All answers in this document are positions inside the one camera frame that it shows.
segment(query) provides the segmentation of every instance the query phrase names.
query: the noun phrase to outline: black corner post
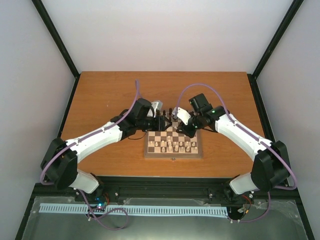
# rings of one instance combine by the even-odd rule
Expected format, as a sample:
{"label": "black corner post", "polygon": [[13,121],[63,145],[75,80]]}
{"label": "black corner post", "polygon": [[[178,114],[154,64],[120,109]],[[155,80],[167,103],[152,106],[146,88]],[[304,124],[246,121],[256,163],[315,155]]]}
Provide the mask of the black corner post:
{"label": "black corner post", "polygon": [[288,11],[286,12],[284,18],[282,19],[282,22],[280,23],[278,29],[276,30],[273,38],[271,39],[268,47],[266,48],[264,54],[262,55],[262,58],[260,59],[258,65],[256,66],[252,77],[254,80],[256,80],[261,73],[262,69],[266,65],[268,59],[270,58],[271,54],[275,50],[277,44],[279,43],[281,37],[285,33],[287,27],[291,23],[292,19],[296,15],[298,9],[300,8],[301,4],[304,2],[304,0],[293,0],[291,6],[289,7]]}
{"label": "black corner post", "polygon": [[55,44],[59,48],[66,64],[68,65],[70,71],[72,72],[74,78],[79,78],[80,74],[74,64],[74,62],[71,59],[71,56],[69,55],[66,46],[64,45],[54,23],[52,22],[43,2],[41,0],[32,0],[36,10],[38,11],[40,17],[42,18],[46,28],[48,29],[49,33],[51,34]]}

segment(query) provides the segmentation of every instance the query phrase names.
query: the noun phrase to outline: white wall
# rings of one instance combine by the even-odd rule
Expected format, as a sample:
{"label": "white wall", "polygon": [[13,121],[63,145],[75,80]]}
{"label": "white wall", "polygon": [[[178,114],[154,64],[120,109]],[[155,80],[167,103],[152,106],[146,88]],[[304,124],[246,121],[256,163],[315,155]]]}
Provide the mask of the white wall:
{"label": "white wall", "polygon": [[252,73],[292,0],[44,0],[79,71]]}
{"label": "white wall", "polygon": [[13,240],[73,76],[31,0],[0,5],[0,239]]}
{"label": "white wall", "polygon": [[304,1],[258,78],[277,140],[285,142],[320,239],[320,1]]}

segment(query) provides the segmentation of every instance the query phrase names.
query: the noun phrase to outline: chessboard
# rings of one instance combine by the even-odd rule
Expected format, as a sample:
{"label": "chessboard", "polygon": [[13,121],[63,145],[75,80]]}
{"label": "chessboard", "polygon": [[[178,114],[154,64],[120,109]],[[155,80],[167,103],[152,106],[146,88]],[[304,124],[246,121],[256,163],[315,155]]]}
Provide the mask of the chessboard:
{"label": "chessboard", "polygon": [[172,119],[172,126],[166,131],[148,131],[145,136],[144,156],[148,158],[202,158],[202,145],[200,131],[196,131],[193,138],[182,133],[177,133],[181,120]]}

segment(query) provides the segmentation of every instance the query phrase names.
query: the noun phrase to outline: chessboard square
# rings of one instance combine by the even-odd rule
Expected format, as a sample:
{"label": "chessboard square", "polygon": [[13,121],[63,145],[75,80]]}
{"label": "chessboard square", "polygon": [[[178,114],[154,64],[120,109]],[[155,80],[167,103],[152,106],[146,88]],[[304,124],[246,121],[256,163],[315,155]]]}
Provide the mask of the chessboard square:
{"label": "chessboard square", "polygon": [[154,146],[148,147],[148,153],[154,153],[154,152],[155,152],[155,147]]}
{"label": "chessboard square", "polygon": [[195,150],[194,147],[191,147],[191,153],[192,153],[192,154],[198,154],[198,149]]}
{"label": "chessboard square", "polygon": [[161,147],[160,146],[155,146],[154,147],[154,153],[156,153],[156,154],[161,153]]}

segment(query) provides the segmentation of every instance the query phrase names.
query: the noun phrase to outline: gray floor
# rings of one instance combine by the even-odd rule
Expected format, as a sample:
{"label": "gray floor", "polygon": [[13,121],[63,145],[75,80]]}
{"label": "gray floor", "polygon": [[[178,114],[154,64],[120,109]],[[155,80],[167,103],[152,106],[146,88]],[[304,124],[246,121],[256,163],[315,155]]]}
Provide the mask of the gray floor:
{"label": "gray floor", "polygon": [[[48,198],[37,201],[30,215],[23,236],[24,240],[306,240],[299,213],[292,201],[272,201],[270,213],[253,223],[230,223],[224,218],[214,217],[141,217],[130,216],[129,224],[120,231],[106,230],[83,214],[37,213],[39,202],[56,203]],[[164,205],[181,204],[179,200],[161,200]],[[130,201],[130,205],[141,205],[142,201]],[[246,219],[261,215],[262,209],[251,207]],[[124,216],[108,216],[104,223],[110,227],[121,226]]]}

